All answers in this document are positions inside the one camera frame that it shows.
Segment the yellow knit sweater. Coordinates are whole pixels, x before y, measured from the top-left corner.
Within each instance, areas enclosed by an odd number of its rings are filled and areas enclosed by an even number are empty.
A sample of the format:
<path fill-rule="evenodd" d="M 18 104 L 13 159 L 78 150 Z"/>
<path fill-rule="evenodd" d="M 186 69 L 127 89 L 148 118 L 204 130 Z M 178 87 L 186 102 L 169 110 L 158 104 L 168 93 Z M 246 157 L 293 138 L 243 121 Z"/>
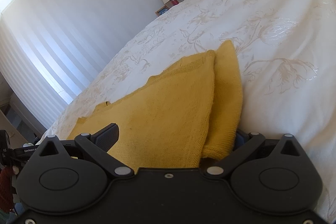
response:
<path fill-rule="evenodd" d="M 98 104 L 69 138 L 115 123 L 120 135 L 109 154 L 132 169 L 195 168 L 232 152 L 242 104 L 238 60 L 226 40 L 181 58 L 124 98 Z"/>

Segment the white window blinds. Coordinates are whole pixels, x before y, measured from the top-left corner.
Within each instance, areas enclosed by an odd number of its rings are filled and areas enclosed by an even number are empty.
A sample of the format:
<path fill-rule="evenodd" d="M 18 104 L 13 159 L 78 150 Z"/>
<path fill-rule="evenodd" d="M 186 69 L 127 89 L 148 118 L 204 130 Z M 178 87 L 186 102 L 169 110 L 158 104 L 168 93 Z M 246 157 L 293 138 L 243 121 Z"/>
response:
<path fill-rule="evenodd" d="M 55 0 L 15 0 L 2 15 L 5 34 L 37 71 L 44 91 L 34 108 L 49 128 L 109 63 L 112 49 L 82 12 Z"/>

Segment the white floral bedspread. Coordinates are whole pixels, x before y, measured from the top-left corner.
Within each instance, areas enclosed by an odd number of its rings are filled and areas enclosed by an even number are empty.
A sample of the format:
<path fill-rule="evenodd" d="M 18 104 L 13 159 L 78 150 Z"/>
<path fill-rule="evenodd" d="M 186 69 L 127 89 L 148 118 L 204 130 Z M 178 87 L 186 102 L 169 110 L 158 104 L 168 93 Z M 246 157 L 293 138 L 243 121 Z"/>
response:
<path fill-rule="evenodd" d="M 48 134 L 142 87 L 183 56 L 231 40 L 243 84 L 239 127 L 294 135 L 323 180 L 316 212 L 335 222 L 335 0 L 185 0 L 132 38 Z"/>

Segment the red tumbler bottle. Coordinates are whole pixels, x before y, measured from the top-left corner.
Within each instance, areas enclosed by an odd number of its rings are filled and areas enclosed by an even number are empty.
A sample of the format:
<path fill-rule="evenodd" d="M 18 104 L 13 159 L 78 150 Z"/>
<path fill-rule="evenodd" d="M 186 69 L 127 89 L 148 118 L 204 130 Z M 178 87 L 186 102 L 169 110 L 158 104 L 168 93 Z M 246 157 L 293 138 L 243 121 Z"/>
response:
<path fill-rule="evenodd" d="M 178 0 L 169 0 L 170 3 L 175 6 L 175 5 L 178 5 L 179 4 L 179 1 Z"/>

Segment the wooden picture frame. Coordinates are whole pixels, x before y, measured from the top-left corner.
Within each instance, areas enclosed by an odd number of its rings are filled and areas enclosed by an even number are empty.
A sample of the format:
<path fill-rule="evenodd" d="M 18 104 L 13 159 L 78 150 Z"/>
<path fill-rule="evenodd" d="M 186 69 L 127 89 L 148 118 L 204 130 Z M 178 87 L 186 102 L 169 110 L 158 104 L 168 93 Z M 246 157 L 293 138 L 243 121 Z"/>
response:
<path fill-rule="evenodd" d="M 161 16 L 165 12 L 169 11 L 169 9 L 170 8 L 168 6 L 163 6 L 159 10 L 157 10 L 155 13 L 156 13 L 157 16 Z"/>

